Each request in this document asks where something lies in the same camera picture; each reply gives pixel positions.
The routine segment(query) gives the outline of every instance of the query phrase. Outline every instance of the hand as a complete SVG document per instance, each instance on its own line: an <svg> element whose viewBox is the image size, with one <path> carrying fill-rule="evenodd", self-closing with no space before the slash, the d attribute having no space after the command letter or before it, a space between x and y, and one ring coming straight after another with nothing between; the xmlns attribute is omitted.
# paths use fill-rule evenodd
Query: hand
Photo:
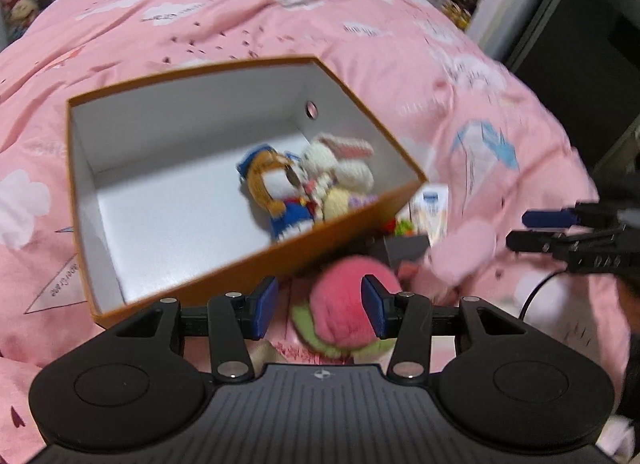
<svg viewBox="0 0 640 464"><path fill-rule="evenodd" d="M640 333L640 297L618 280L618 300L632 332Z"/></svg>

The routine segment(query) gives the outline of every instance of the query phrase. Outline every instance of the white bunny plush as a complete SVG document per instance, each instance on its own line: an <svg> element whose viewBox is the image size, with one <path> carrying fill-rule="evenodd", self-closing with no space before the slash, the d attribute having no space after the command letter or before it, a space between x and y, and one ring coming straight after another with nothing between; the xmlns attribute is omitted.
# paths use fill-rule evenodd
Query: white bunny plush
<svg viewBox="0 0 640 464"><path fill-rule="evenodd" d="M373 155L371 145L362 139L319 134L300 156L310 184L309 197L317 204L315 219L322 220L323 202L329 190L343 190L365 195L373 189L373 174L364 162Z"/></svg>

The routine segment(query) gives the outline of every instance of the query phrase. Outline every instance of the blue gripper pad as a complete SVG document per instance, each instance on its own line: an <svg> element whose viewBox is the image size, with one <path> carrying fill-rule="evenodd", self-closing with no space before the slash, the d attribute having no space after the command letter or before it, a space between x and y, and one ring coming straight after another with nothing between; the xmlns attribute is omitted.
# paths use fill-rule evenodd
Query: blue gripper pad
<svg viewBox="0 0 640 464"><path fill-rule="evenodd" d="M371 284L369 277L364 277L360 284L360 297L373 332L381 339L386 338L385 307L382 298Z"/></svg>
<svg viewBox="0 0 640 464"><path fill-rule="evenodd" d="M558 211L529 210L522 216L527 228L569 228L578 224L578 218L571 210Z"/></svg>
<svg viewBox="0 0 640 464"><path fill-rule="evenodd" d="M252 330L255 339L262 339L267 332L278 303L278 280L273 277L264 279L254 293L259 296L255 302Z"/></svg>

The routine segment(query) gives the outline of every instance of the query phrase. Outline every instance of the bed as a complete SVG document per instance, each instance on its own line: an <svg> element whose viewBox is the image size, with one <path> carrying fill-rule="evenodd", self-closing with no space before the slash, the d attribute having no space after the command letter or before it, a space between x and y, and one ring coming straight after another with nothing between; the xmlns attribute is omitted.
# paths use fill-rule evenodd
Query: bed
<svg viewBox="0 0 640 464"><path fill-rule="evenodd" d="M28 407L34 375L100 332L70 227L66 99L152 72L292 54L321 58L431 181L449 185L452 234L436 247L454 263L427 258L413 275L418 292L515 310L556 269L516 258L504 237L526 209L594 199L595 189L534 94L426 0L56 0L0 54L0 463L24 462L43 444ZM491 242L490 256L476 256ZM319 362L287 317L304 289L281 294L269 338L287 360ZM599 362L620 394L628 328L613 279L550 282L529 322ZM202 341L186 350L198 365Z"/></svg>

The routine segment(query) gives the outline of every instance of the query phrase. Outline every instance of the ribbed gray surface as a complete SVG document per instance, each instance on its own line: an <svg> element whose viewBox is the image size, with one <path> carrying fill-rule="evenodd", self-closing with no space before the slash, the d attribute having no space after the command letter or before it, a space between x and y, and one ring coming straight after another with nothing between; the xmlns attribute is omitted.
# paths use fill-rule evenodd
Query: ribbed gray surface
<svg viewBox="0 0 640 464"><path fill-rule="evenodd" d="M323 378L322 370L330 375ZM562 456L485 448L451 428L427 392L380 378L377 367L270 365L224 386L194 424L153 448L84 455L49 447L37 464L606 464L593 447Z"/></svg>

